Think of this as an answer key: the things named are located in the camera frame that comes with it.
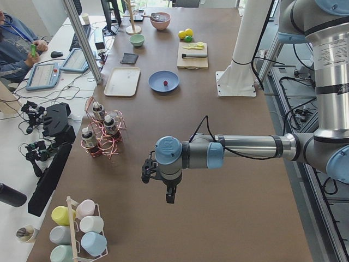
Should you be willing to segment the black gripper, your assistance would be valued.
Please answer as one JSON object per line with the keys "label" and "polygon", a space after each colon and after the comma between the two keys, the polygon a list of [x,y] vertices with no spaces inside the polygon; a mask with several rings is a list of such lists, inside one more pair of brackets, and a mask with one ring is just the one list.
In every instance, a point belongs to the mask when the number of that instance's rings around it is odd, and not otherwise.
{"label": "black gripper", "polygon": [[163,181],[167,187],[166,202],[168,204],[174,204],[177,185],[182,180],[182,171],[180,171],[178,175],[175,175],[174,178],[164,178],[160,172],[157,160],[152,158],[154,152],[154,150],[150,151],[148,158],[142,166],[141,180],[143,183],[148,183],[151,178]]}

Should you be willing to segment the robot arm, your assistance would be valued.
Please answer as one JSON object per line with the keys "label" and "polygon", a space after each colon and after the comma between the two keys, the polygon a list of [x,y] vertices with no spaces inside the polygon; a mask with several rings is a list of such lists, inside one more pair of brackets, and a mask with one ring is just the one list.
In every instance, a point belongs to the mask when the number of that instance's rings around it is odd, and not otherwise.
{"label": "robot arm", "polygon": [[315,131],[282,136],[194,132],[183,142],[165,136],[145,160],[141,179],[162,181],[168,203],[175,201],[184,169],[217,169],[226,157],[285,158],[348,182],[348,1],[281,1],[278,40],[312,45]]}

